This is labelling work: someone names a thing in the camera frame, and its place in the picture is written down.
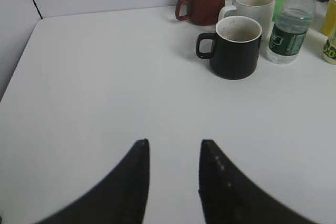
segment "red mug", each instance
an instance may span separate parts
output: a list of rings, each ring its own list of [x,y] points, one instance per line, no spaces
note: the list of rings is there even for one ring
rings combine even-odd
[[[190,19],[197,25],[212,25],[217,23],[218,14],[224,7],[225,0],[178,0],[175,16],[178,20]],[[180,16],[181,6],[187,2],[187,14]]]

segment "yellow bottle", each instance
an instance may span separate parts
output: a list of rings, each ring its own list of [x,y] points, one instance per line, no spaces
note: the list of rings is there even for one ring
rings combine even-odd
[[[322,26],[322,33],[329,36],[336,24],[336,0],[329,0],[328,11]]]
[[[336,65],[336,25],[323,47],[322,56],[327,62]]]

